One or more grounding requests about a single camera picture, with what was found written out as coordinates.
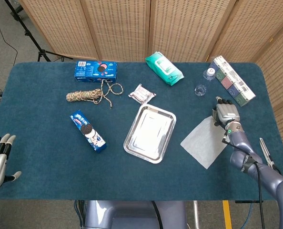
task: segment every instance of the teal felt mat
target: teal felt mat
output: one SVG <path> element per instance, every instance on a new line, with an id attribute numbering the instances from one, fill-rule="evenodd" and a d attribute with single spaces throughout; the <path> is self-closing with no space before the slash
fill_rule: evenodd
<path id="1" fill-rule="evenodd" d="M 74 79 L 75 63 L 30 62 L 12 69 L 0 105 L 0 135 L 15 134 L 7 174 L 22 171 L 15 182 L 0 188 L 0 198 L 97 200 L 218 200 L 258 199 L 257 183 L 230 165 L 230 146 L 204 169 L 181 141 L 212 114 L 215 96 L 231 99 L 218 80 L 204 97 L 195 84 L 208 63 L 176 63 L 185 78 L 170 87 L 146 63 L 119 63 L 117 82 L 124 93 L 103 100 L 67 102 L 66 94 L 93 90 L 99 83 Z M 256 94 L 238 107 L 241 123 L 255 151 L 265 161 L 262 137 L 283 174 L 283 145 L 261 69 L 253 63 L 233 63 L 235 71 Z M 164 159 L 159 164 L 126 153 L 124 139 L 140 104 L 128 97 L 138 84 L 157 94 L 149 104 L 173 112 L 177 122 Z M 81 109 L 107 142 L 100 154 L 70 119 Z M 263 198 L 271 198 L 263 191 Z"/>

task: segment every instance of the stainless steel tray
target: stainless steel tray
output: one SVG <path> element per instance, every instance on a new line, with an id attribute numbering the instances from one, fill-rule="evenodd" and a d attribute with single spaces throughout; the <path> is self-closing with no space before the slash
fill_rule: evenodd
<path id="1" fill-rule="evenodd" d="M 142 105 L 123 143 L 124 150 L 154 164 L 161 162 L 175 123 L 173 113 Z"/>

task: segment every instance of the white napkin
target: white napkin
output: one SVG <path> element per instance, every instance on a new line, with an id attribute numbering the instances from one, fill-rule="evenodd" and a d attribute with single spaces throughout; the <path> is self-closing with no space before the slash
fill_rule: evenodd
<path id="1" fill-rule="evenodd" d="M 205 118 L 181 142 L 181 146 L 206 169 L 227 146 L 222 143 L 225 130 L 214 123 L 212 116 Z"/>

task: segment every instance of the plastic bottle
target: plastic bottle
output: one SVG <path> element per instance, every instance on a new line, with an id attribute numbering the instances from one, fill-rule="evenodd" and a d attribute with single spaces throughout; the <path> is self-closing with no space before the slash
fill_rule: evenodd
<path id="1" fill-rule="evenodd" d="M 202 80 L 197 84 L 194 89 L 194 92 L 197 96 L 203 96 L 206 94 L 209 89 L 210 81 L 216 77 L 215 70 L 209 68 L 203 72 Z"/>

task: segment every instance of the twine bundle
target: twine bundle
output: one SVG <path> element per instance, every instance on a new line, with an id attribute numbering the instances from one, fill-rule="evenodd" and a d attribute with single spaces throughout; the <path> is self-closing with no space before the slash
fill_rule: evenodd
<path id="1" fill-rule="evenodd" d="M 103 82 L 105 82 L 107 84 L 107 86 L 109 87 L 107 93 L 103 93 L 102 87 L 103 87 Z M 121 87 L 121 92 L 116 93 L 112 90 L 112 87 L 118 85 L 119 87 Z M 101 81 L 101 88 L 100 89 L 95 89 L 92 91 L 78 91 L 78 92 L 72 92 L 72 93 L 68 93 L 66 95 L 66 100 L 69 102 L 74 102 L 74 101 L 90 101 L 93 102 L 94 104 L 99 104 L 102 100 L 102 98 L 105 98 L 107 101 L 109 101 L 110 103 L 110 108 L 112 108 L 112 102 L 110 99 L 108 99 L 106 96 L 108 95 L 109 92 L 112 92 L 115 95 L 119 95 L 123 93 L 123 88 L 119 83 L 114 83 L 112 85 L 109 85 L 109 83 L 106 80 L 102 80 Z"/>

